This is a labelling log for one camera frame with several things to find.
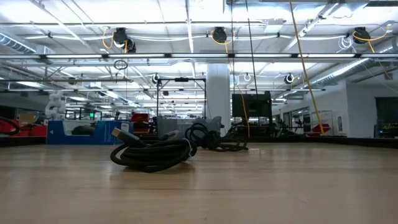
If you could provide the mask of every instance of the pillar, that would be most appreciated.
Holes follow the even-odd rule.
[[[228,64],[208,64],[206,77],[207,92],[207,118],[221,116],[221,129],[224,136],[231,127],[231,94],[229,92],[229,67]]]

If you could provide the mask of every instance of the ceiling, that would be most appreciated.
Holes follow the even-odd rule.
[[[0,33],[7,32],[16,39],[30,46],[43,45],[53,50],[55,54],[105,54],[109,52],[124,53],[122,49],[112,46],[107,49],[103,45],[102,36],[111,37],[117,27],[127,28],[127,34],[135,42],[137,54],[148,53],[209,53],[224,54],[224,45],[216,44],[209,35],[215,27],[224,27],[228,37],[235,35],[234,41],[227,45],[228,53],[298,53],[299,49],[294,40],[294,25],[289,11],[289,4],[270,3],[259,4],[249,1],[248,12],[244,4],[223,4],[224,1],[214,0],[54,0],[41,1],[45,7],[41,9],[30,0],[0,0]],[[318,15],[327,6],[321,1],[294,4],[297,29],[308,28],[302,35],[301,45],[303,53],[351,53],[369,50],[365,44],[355,44],[342,47],[341,41],[346,34],[352,34],[355,27],[365,27],[372,37],[379,37],[389,32],[385,38],[392,37],[398,30],[394,21],[398,14],[396,7],[365,7],[366,2],[339,4],[332,6],[324,15],[324,19],[317,21]],[[283,21],[279,26],[274,22]],[[193,42],[190,46],[189,30]],[[104,39],[107,45],[111,39]],[[0,54],[19,54],[9,47],[0,45]],[[151,80],[154,74],[161,78],[192,77],[193,67],[195,77],[205,78],[208,60],[178,60],[151,59],[148,66],[145,59],[129,60],[127,70],[118,74],[119,81],[101,82],[101,88],[153,88]],[[77,62],[98,63],[98,60],[78,60]],[[45,64],[34,60],[10,60],[14,66],[22,67],[35,75],[19,74],[18,78],[40,79],[45,74]],[[310,78],[318,75],[335,65],[335,62],[322,63],[307,62],[305,67]],[[234,65],[236,78],[240,88],[254,88],[252,81],[253,63],[237,60]],[[117,70],[112,65],[105,67],[80,66],[62,67],[48,66],[48,73],[54,73],[53,79],[115,79]],[[255,62],[254,71],[258,88],[286,88],[284,76],[288,73],[302,77],[303,68],[299,61]],[[246,81],[246,73],[251,76]],[[16,74],[0,73],[3,78],[12,78]],[[122,82],[120,78],[126,76],[133,82]],[[303,78],[296,78],[294,84],[302,83]],[[51,83],[57,88],[87,88],[87,83]],[[15,88],[31,88],[13,83]],[[169,83],[169,87],[198,88],[197,84]],[[116,92],[133,102],[150,101],[150,96],[143,92]],[[89,98],[96,102],[103,102],[95,92],[85,93],[79,97]],[[201,91],[178,91],[170,93],[169,98],[201,98]]]

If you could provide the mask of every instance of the cable connector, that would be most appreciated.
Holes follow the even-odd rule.
[[[117,137],[120,141],[124,142],[125,144],[127,144],[129,146],[134,146],[134,147],[138,147],[138,148],[147,146],[147,144],[142,142],[139,139],[139,137],[137,137],[129,132],[120,130],[118,128],[113,129],[112,135]]]

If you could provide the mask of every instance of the white wall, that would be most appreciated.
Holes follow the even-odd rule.
[[[376,97],[398,97],[382,84],[347,85],[349,137],[373,138],[374,125],[377,123]]]
[[[345,135],[349,133],[348,123],[348,107],[347,107],[347,92],[345,80],[340,81],[335,86],[326,86],[326,91],[313,92],[315,101],[317,103],[318,111],[328,110],[333,112],[333,133],[334,135]],[[304,100],[288,100],[287,105],[279,105],[272,107],[272,114],[280,114],[282,118],[283,113],[297,110],[304,107],[310,107],[310,111],[314,112],[311,94],[307,93]],[[342,117],[343,133],[338,132],[338,116]]]

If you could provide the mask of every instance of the ceiling fixture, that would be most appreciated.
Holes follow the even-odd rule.
[[[291,73],[289,73],[288,75],[285,76],[285,80],[284,81],[288,85],[292,84],[293,81],[294,81],[294,76]]]
[[[215,27],[211,32],[211,36],[213,37],[213,40],[221,44],[225,43],[227,38],[224,27]]]
[[[116,32],[113,34],[113,42],[115,46],[124,49],[124,53],[136,53],[137,47],[133,40],[128,38],[126,34],[126,28],[116,28]]]
[[[354,30],[353,39],[357,44],[366,44],[367,40],[371,38],[365,27],[355,27]]]
[[[244,76],[244,81],[248,82],[251,80],[251,76],[246,72],[246,75]]]
[[[156,84],[158,86],[162,86],[162,80],[159,80],[159,75],[156,73],[155,75],[152,76],[152,83]]]

